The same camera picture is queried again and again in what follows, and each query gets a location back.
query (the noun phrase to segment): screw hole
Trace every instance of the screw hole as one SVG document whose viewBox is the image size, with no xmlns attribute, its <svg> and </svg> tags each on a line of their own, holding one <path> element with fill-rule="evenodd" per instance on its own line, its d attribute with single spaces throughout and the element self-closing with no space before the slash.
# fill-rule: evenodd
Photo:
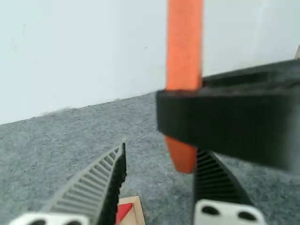
<svg viewBox="0 0 300 225">
<path fill-rule="evenodd" d="M 71 222 L 68 222 L 66 225 L 81 225 L 81 223 L 78 221 L 71 221 Z"/>
<path fill-rule="evenodd" d="M 239 218 L 241 219 L 245 219 L 245 220 L 249 220 L 249 221 L 256 221 L 256 217 L 253 216 L 251 213 L 249 212 L 240 212 L 238 214 Z"/>
<path fill-rule="evenodd" d="M 217 209 L 215 209 L 214 207 L 211 207 L 211 206 L 204 206 L 202 208 L 202 212 L 206 213 L 206 214 L 213 215 L 213 216 L 220 215 L 219 211 Z"/>
<path fill-rule="evenodd" d="M 46 224 L 46 221 L 44 221 L 43 219 L 39 219 L 39 220 L 35 220 L 35 221 L 31 222 L 28 225 L 45 225 L 45 224 Z"/>
</svg>

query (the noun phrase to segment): orange wooden stick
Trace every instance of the orange wooden stick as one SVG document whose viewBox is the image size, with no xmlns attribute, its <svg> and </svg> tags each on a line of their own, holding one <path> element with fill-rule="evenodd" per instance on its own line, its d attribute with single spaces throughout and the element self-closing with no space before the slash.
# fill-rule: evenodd
<svg viewBox="0 0 300 225">
<path fill-rule="evenodd" d="M 196 90 L 202 85 L 203 0 L 168 1 L 166 90 Z M 192 173 L 196 147 L 165 136 L 177 171 Z"/>
</svg>

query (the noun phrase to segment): white wall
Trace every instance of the white wall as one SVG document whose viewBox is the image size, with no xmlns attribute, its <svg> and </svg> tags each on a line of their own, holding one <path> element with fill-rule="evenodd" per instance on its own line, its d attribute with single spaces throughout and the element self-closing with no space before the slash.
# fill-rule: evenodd
<svg viewBox="0 0 300 225">
<path fill-rule="evenodd" d="M 293 58 L 299 11 L 207 0 L 204 75 Z M 0 1 L 0 124 L 163 88 L 165 17 L 165 0 Z"/>
</svg>

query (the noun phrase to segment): gray carpet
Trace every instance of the gray carpet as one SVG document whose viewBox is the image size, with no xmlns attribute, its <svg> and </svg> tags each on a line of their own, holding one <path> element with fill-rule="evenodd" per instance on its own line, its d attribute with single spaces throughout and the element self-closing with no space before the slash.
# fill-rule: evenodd
<svg viewBox="0 0 300 225">
<path fill-rule="evenodd" d="M 39 210 L 58 188 L 126 136 L 121 197 L 139 195 L 148 225 L 190 224 L 192 175 L 176 172 L 156 130 L 154 94 L 0 126 L 0 224 Z M 270 225 L 300 224 L 300 177 L 219 156 Z"/>
</svg>

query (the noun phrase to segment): ridged rubber pad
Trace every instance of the ridged rubber pad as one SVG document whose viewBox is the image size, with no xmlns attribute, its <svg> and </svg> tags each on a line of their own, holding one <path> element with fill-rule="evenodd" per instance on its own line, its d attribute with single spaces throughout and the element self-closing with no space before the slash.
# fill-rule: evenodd
<svg viewBox="0 0 300 225">
<path fill-rule="evenodd" d="M 202 199 L 252 205 L 232 173 L 211 151 L 197 151 L 194 204 Z"/>
<path fill-rule="evenodd" d="M 73 177 L 43 211 L 86 215 L 90 225 L 114 225 L 125 177 L 125 143 L 122 143 Z"/>
</svg>

